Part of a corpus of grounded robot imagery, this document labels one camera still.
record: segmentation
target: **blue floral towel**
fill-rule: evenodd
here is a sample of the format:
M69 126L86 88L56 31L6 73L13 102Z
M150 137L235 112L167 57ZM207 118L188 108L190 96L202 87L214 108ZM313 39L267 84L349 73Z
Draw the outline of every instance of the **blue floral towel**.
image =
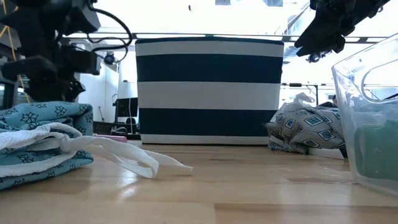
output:
M0 133L32 130L38 126L55 122L67 124L79 130L83 135L92 136L93 108L91 105L79 103L48 102L20 104L9 110L0 111ZM44 161L61 153L59 148L46 151L26 151L24 147L19 149L0 148L0 169L1 166L6 165ZM0 190L55 177L91 162L93 162L93 157L90 153L78 151L73 158L44 172L0 178Z

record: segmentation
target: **wooden tabletop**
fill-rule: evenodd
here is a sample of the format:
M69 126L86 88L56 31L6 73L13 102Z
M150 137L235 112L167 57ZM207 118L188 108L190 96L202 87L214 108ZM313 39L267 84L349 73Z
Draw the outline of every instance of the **wooden tabletop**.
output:
M262 147L143 146L193 166L140 179L112 162L0 192L0 223L396 223L398 200L352 181L346 161Z

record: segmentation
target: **navy and white striped basket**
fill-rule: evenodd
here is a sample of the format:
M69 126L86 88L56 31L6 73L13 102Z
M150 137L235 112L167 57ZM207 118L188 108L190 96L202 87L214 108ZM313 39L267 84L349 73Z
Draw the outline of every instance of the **navy and white striped basket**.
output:
M268 144L284 43L224 37L136 42L141 139L152 144Z

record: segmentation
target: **plastic bin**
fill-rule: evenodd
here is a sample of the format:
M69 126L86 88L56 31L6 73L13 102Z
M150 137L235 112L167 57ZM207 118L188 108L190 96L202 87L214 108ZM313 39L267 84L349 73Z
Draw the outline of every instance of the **plastic bin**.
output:
M351 172L355 181L398 195L398 100L371 99L367 77L398 71L398 35L372 45L332 67Z

